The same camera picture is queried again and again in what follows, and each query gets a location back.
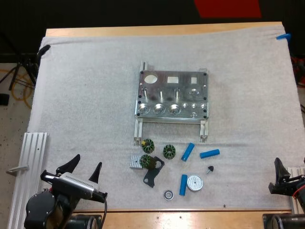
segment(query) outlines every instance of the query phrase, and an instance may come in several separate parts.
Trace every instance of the screw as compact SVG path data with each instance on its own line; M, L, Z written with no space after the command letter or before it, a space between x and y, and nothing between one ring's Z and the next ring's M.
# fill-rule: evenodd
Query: screw
M209 172L213 172L213 170L214 170L214 166L209 166L206 173L209 174Z

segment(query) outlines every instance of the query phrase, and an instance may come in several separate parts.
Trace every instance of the round metal cap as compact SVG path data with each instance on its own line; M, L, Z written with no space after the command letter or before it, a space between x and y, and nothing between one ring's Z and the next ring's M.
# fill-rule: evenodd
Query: round metal cap
M192 175L189 178L187 178L187 187L191 191L199 191L203 187L203 181L199 176Z

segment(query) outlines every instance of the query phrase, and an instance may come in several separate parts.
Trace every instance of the square cutout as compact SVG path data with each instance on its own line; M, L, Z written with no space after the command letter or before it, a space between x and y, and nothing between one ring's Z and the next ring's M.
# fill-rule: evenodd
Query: square cutout
M191 83L197 83L197 77L191 77Z
M167 83L179 83L179 77L176 76L168 76Z

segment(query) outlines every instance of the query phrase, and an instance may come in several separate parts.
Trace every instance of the wooden table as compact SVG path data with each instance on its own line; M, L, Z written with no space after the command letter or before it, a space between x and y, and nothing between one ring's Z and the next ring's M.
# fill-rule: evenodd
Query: wooden table
M48 37L92 37L92 36L138 36L138 35L183 35L206 32L230 31L260 26L282 25L281 22L250 22L200 25L139 26L47 29ZM264 213L286 213L289 209L152 209L109 210L105 229L262 229Z

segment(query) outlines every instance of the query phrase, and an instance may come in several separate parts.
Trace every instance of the blue cylinder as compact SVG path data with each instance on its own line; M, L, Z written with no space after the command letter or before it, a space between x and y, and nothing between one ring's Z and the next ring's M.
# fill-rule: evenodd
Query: blue cylinder
M180 191L179 191L180 196L185 196L186 182L187 182L187 175L182 174L181 183L180 183Z
M206 157L210 157L210 156L215 156L218 154L220 154L219 149L213 149L213 150L210 150L207 152L200 153L199 156L202 159L202 158L206 158Z
M189 143L189 146L186 148L184 154L181 157L182 161L186 161L189 155L191 154L192 150L194 149L195 145L193 143Z

